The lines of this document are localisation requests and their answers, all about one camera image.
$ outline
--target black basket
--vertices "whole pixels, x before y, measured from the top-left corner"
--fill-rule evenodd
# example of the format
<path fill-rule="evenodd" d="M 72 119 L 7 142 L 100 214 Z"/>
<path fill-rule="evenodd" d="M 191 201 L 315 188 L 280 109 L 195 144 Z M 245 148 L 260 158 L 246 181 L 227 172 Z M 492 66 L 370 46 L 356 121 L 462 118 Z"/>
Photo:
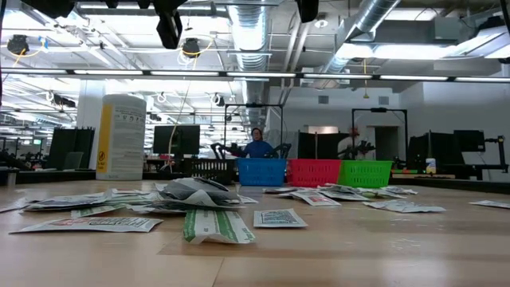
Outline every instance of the black basket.
<path fill-rule="evenodd" d="M 184 159 L 184 172 L 190 176 L 210 179 L 225 185 L 233 181 L 234 166 L 234 159 Z"/>

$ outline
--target plastic basket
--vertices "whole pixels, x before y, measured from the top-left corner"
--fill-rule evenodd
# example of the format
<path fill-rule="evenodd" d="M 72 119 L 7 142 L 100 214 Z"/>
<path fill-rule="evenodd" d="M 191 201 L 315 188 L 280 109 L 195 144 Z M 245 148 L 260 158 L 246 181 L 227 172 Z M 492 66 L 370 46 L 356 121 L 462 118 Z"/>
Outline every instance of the plastic basket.
<path fill-rule="evenodd" d="M 185 159 L 184 171 L 193 177 L 231 184 L 235 175 L 235 159 Z"/>
<path fill-rule="evenodd" d="M 343 160 L 338 184 L 349 187 L 387 187 L 391 161 Z"/>
<path fill-rule="evenodd" d="M 290 159 L 287 180 L 293 187 L 317 187 L 325 183 L 336 183 L 339 159 Z"/>
<path fill-rule="evenodd" d="M 286 159 L 237 159 L 239 183 L 244 186 L 281 187 Z"/>

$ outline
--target table surface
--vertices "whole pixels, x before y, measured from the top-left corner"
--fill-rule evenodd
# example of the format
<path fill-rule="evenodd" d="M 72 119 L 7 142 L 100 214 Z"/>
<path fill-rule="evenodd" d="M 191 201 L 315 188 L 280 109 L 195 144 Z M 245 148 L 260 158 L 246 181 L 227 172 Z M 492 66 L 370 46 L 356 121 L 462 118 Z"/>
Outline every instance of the table surface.
<path fill-rule="evenodd" d="M 0 206 L 24 196 L 77 195 L 110 187 L 153 190 L 153 182 L 67 182 L 0 188 Z M 442 214 L 399 214 L 359 202 L 313 207 L 243 187 L 260 202 L 240 212 L 251 245 L 182 239 L 182 215 L 148 234 L 8 234 L 69 212 L 0 214 L 0 285 L 90 286 L 510 286 L 510 210 L 474 206 L 510 196 L 413 187 L 414 202 Z M 307 229 L 255 229 L 253 210 L 294 208 Z M 137 216 L 117 210 L 104 216 Z"/>

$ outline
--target blue basket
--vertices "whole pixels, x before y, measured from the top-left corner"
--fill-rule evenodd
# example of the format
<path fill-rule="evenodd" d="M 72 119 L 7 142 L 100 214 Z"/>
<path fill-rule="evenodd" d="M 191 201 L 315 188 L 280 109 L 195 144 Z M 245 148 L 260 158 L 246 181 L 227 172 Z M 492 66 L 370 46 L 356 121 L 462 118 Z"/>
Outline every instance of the blue basket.
<path fill-rule="evenodd" d="M 237 159 L 239 183 L 244 186 L 281 187 L 286 159 Z"/>

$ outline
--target red object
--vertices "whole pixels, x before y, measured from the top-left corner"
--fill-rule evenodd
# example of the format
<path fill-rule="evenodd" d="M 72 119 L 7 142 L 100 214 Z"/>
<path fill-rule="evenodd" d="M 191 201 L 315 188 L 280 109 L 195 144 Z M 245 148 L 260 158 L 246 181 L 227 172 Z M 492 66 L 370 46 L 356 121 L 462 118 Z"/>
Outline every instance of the red object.
<path fill-rule="evenodd" d="M 287 180 L 293 187 L 317 187 L 338 181 L 339 159 L 289 159 Z"/>

